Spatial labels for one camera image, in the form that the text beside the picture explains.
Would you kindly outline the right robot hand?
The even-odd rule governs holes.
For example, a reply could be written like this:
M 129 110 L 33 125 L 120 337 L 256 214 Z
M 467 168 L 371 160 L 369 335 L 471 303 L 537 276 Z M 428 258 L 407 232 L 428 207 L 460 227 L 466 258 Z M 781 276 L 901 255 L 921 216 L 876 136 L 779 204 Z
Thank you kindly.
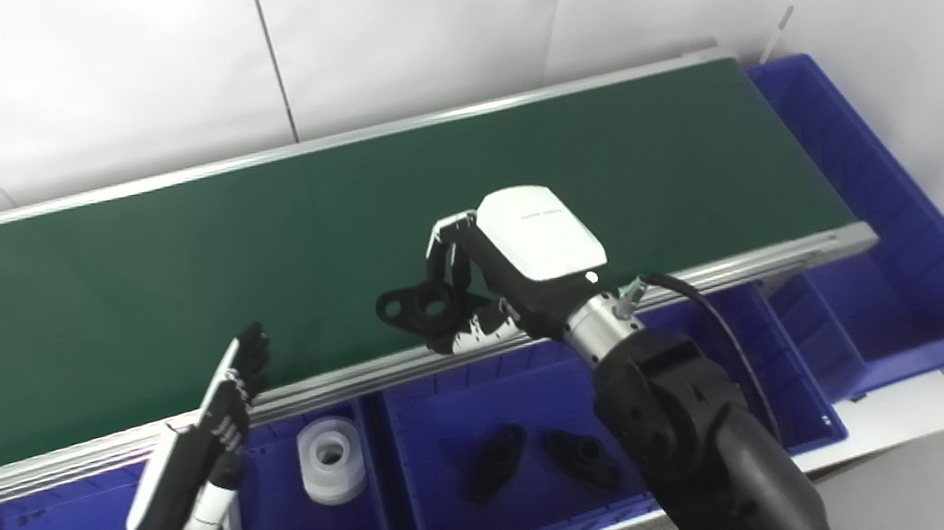
M 531 339 L 564 341 L 570 319 L 588 301 L 615 295 L 603 244 L 545 186 L 491 192 L 476 210 L 435 222 L 426 250 L 426 278 L 467 296 L 473 268 L 492 299 L 462 312 L 460 321 L 428 342 L 438 354 L 482 349 L 514 330 Z

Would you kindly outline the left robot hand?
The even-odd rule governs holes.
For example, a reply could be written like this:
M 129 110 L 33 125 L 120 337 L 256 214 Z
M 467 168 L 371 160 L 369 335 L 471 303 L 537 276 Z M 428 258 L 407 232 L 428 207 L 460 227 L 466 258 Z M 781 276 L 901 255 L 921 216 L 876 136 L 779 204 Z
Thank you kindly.
M 249 411 L 266 386 L 270 355 L 261 323 L 230 340 L 194 421 L 182 429 L 163 426 L 127 530 L 223 530 L 246 474 Z

